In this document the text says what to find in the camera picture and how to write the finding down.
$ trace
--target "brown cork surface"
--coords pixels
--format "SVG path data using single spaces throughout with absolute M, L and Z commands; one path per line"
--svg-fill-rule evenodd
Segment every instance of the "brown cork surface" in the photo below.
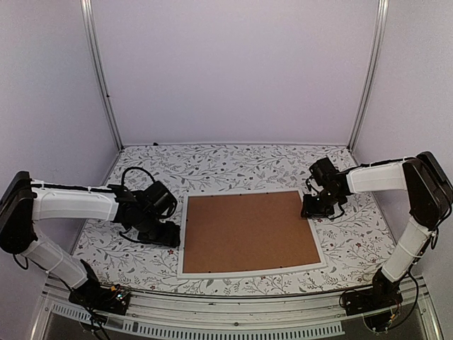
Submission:
M 297 191 L 189 197 L 183 273 L 227 273 L 317 264 Z

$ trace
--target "leaf pattern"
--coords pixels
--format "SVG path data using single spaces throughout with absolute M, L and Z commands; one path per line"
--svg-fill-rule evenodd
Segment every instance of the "leaf pattern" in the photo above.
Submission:
M 129 166 L 142 166 L 162 181 L 179 201 L 171 218 L 180 224 L 183 196 L 218 192 L 302 188 L 308 168 L 329 156 L 340 169 L 355 163 L 345 147 L 292 145 L 163 145 L 128 147 L 108 183 L 119 183 Z M 131 171 L 126 185 L 145 189 L 151 181 Z M 315 219 L 328 267 L 301 273 L 219 280 L 178 280 L 178 250 L 132 244 L 118 236 L 121 225 L 89 220 L 75 256 L 87 261 L 104 283 L 121 283 L 140 290 L 197 295 L 281 295 L 312 293 L 368 284 L 394 249 L 388 227 L 373 197 L 350 196 L 346 213 L 331 222 Z M 132 230 L 130 237 L 135 238 Z

